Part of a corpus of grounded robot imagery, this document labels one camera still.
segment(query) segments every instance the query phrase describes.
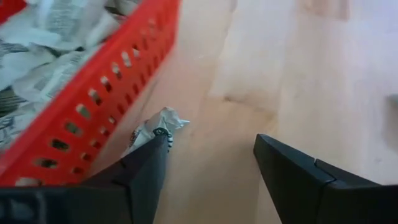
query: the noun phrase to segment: black plastic piece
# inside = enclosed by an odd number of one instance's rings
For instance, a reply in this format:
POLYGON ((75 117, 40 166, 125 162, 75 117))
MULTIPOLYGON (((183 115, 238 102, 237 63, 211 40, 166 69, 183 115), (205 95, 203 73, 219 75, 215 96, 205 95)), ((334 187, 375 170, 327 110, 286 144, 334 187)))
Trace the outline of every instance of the black plastic piece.
POLYGON ((168 149, 160 135, 81 185, 1 188, 0 223, 153 223, 168 149))
POLYGON ((398 223, 396 185, 376 184, 263 134, 254 154, 283 224, 398 223))

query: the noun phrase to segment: wooden floor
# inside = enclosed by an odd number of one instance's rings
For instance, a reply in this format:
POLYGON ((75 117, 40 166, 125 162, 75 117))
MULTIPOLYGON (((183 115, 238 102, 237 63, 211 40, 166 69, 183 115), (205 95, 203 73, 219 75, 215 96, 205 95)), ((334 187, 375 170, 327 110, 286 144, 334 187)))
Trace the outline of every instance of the wooden floor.
POLYGON ((170 153, 158 224, 280 223, 252 155, 266 133, 398 183, 398 1, 184 0, 142 110, 192 121, 170 153))

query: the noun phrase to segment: red plastic basket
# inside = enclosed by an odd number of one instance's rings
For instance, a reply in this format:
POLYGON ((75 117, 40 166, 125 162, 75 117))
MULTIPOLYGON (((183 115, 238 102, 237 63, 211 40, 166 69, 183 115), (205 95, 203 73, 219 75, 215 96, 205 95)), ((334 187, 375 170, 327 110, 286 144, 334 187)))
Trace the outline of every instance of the red plastic basket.
MULTIPOLYGON (((144 0, 0 158, 0 185, 13 186, 21 179, 63 185, 85 177, 170 52, 179 6, 180 0, 144 0), (125 64, 127 55, 131 66, 125 64), (114 65, 120 72, 113 72, 114 65)), ((23 0, 5 0, 0 14, 10 16, 23 7, 23 0)))

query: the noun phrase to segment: light wood floor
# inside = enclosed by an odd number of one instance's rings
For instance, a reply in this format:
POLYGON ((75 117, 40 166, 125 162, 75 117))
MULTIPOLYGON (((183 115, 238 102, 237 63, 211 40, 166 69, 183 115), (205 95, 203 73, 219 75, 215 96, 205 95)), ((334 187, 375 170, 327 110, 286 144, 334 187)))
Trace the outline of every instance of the light wood floor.
POLYGON ((184 0, 141 119, 177 133, 156 223, 280 223, 252 155, 266 133, 398 183, 398 1, 184 0))

